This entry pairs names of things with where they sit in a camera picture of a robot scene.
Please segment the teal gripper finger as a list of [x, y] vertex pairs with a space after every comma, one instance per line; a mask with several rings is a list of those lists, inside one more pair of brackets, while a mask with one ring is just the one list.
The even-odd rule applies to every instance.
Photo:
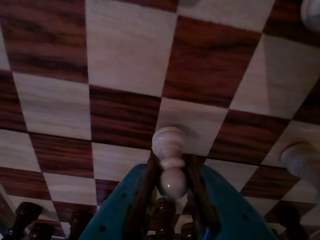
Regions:
[[187, 202], [199, 240], [276, 240], [256, 209], [216, 170], [185, 154]]
[[80, 240], [145, 240], [159, 180], [159, 159], [134, 166], [106, 198]]

